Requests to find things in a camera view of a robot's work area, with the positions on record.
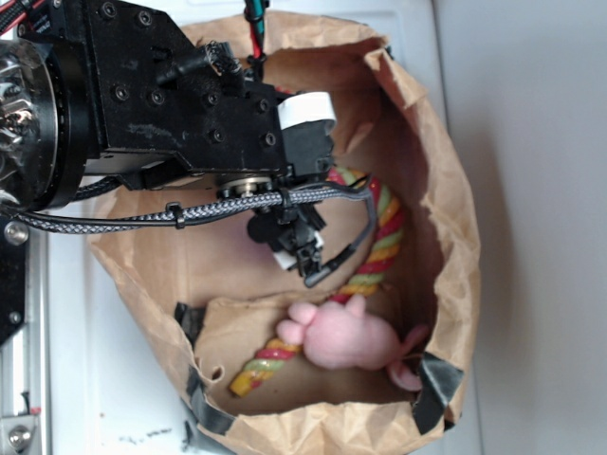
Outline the small black gripper finger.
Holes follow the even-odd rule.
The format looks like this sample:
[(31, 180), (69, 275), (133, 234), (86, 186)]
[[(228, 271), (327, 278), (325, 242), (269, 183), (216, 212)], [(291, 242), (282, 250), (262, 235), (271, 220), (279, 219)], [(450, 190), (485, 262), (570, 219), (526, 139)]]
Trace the small black gripper finger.
[(325, 226), (315, 208), (273, 208), (256, 210), (247, 231), (255, 243), (269, 245), (282, 269), (296, 269), (304, 285), (311, 288), (327, 274), (319, 235)]

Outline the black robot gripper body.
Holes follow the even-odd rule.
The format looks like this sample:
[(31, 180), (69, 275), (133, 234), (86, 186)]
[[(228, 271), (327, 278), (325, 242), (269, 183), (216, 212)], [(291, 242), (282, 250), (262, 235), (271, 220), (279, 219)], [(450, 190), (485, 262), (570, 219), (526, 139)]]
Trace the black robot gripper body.
[(276, 92), (247, 80), (228, 44), (196, 46), (165, 12), (126, 2), (85, 1), (82, 14), (97, 136), (87, 174), (142, 190), (287, 172)]

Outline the black gripper finger with white pad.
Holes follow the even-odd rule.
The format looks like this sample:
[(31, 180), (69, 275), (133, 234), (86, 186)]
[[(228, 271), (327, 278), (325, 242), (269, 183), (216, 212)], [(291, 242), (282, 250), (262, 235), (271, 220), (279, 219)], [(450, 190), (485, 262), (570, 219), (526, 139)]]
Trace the black gripper finger with white pad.
[(336, 114), (327, 92), (309, 92), (278, 106), (286, 163), (293, 178), (325, 178), (334, 164)]

